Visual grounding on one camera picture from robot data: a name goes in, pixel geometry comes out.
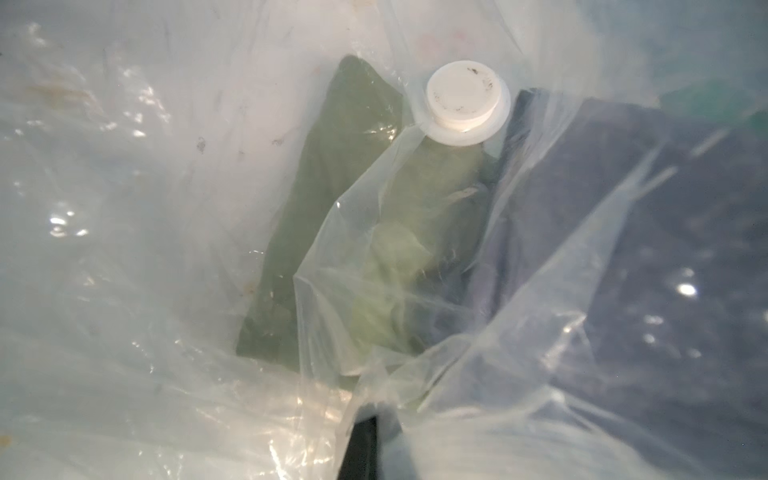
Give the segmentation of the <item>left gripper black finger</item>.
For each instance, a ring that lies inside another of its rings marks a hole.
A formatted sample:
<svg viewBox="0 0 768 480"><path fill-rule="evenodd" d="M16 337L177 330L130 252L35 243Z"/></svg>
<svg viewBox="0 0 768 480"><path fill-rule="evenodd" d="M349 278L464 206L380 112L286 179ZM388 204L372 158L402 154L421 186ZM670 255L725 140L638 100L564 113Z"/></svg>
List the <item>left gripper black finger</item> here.
<svg viewBox="0 0 768 480"><path fill-rule="evenodd" d="M344 453L338 480L378 479L378 417L355 423Z"/></svg>

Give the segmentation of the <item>olive green garment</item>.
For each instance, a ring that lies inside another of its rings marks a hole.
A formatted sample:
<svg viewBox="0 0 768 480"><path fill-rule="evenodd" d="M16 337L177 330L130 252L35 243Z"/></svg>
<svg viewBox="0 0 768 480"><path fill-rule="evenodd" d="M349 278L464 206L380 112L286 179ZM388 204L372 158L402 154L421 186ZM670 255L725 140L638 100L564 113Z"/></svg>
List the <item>olive green garment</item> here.
<svg viewBox="0 0 768 480"><path fill-rule="evenodd" d="M235 352L357 375L374 349L419 355L469 330L469 267L501 164L404 126L405 101L344 57L277 228Z"/></svg>

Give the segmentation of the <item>clear plastic vacuum bag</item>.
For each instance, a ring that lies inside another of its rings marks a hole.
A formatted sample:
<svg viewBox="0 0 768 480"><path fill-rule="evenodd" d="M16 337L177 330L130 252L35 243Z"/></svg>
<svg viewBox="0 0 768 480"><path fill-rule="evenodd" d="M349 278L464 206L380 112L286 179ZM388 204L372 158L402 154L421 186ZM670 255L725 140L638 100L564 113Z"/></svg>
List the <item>clear plastic vacuum bag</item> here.
<svg viewBox="0 0 768 480"><path fill-rule="evenodd" d="M487 65L520 94L767 132L763 1L5 1L1 475L337 479L356 422L382 453L472 327L343 376L240 357L307 135L346 56L426 134L415 91Z"/></svg>

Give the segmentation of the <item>navy blue garment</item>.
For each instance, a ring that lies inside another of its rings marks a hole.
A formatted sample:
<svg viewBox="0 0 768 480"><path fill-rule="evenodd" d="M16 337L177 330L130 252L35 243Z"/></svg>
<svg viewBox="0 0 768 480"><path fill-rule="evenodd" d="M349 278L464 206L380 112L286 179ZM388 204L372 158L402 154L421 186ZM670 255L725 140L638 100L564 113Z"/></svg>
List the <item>navy blue garment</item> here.
<svg viewBox="0 0 768 480"><path fill-rule="evenodd" d="M382 453L419 478L763 479L767 132L518 97L469 337Z"/></svg>

